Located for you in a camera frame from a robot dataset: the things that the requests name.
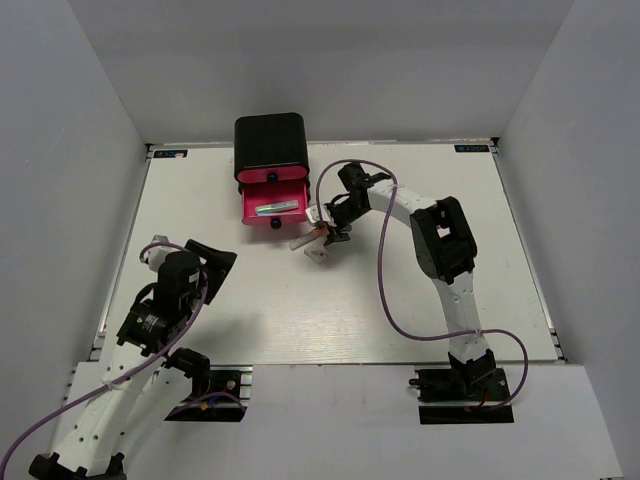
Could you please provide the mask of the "orange capped highlighter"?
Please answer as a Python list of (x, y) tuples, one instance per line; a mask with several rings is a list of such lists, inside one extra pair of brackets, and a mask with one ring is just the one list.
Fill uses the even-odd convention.
[(291, 251), (298, 250), (299, 248), (314, 242), (318, 238), (325, 237), (327, 233), (328, 233), (328, 230), (326, 227), (313, 228), (309, 232), (303, 234), (302, 236), (291, 240), (288, 244), (289, 249)]

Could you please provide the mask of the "green capped highlighter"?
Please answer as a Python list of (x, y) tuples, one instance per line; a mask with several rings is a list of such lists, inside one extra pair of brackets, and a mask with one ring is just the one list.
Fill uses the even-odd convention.
[(287, 200), (283, 202), (256, 206), (255, 214), (257, 216), (272, 216), (272, 215), (282, 214), (289, 211), (295, 211), (298, 208), (299, 208), (299, 202), (297, 200)]

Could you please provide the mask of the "pink drawer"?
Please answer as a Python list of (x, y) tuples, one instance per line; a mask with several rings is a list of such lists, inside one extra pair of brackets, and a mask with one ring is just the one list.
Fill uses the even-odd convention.
[(275, 166), (242, 170), (236, 180), (241, 184), (273, 183), (304, 179), (307, 175), (308, 169), (303, 166)]
[(305, 180), (246, 184), (241, 196), (242, 223), (246, 226), (278, 229), (307, 221), (309, 188)]

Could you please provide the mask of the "black drawer cabinet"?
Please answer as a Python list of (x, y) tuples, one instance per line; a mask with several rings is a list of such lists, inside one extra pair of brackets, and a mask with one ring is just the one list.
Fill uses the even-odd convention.
[[(234, 123), (234, 179), (245, 169), (275, 166), (303, 166), (308, 169), (304, 179), (309, 188), (309, 154), (305, 123), (296, 112), (252, 115)], [(238, 191), (242, 187), (237, 180)]]

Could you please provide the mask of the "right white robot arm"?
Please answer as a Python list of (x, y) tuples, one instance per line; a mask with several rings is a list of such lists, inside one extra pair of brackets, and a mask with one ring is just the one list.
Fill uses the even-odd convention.
[[(473, 271), (478, 253), (460, 202), (452, 197), (430, 200), (406, 190), (386, 167), (367, 160), (338, 160), (338, 177), (345, 189), (328, 203), (316, 201), (316, 224), (327, 231), (328, 247), (350, 239), (352, 224), (371, 211), (384, 214), (377, 253), (378, 292), (383, 312), (391, 327), (402, 337), (420, 342), (447, 340), (453, 390), (472, 399), (484, 391), (496, 361), (484, 333), (474, 297)], [(384, 288), (383, 254), (389, 220), (407, 226), (421, 271), (433, 281), (440, 298), (447, 332), (419, 336), (404, 331), (393, 319)]]

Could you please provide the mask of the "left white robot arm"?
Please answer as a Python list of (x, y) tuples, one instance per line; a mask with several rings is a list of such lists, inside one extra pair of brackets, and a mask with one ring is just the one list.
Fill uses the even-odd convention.
[(51, 452), (37, 455), (34, 479), (123, 479), (141, 444), (178, 407), (211, 387), (209, 358), (180, 346), (237, 259), (195, 240), (157, 236), (139, 255), (155, 273), (133, 299), (94, 391)]

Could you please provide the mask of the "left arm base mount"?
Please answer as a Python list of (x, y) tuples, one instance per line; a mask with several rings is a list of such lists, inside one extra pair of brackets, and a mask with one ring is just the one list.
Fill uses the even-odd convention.
[(166, 417), (168, 422), (239, 423), (248, 409), (252, 366), (213, 366), (203, 387)]

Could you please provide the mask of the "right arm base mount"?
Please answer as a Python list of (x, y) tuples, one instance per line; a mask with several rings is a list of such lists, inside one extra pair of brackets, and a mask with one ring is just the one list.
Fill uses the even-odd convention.
[(510, 396), (505, 372), (498, 368), (467, 387), (453, 369), (416, 370), (408, 381), (417, 393), (421, 425), (512, 424), (510, 405), (497, 405)]

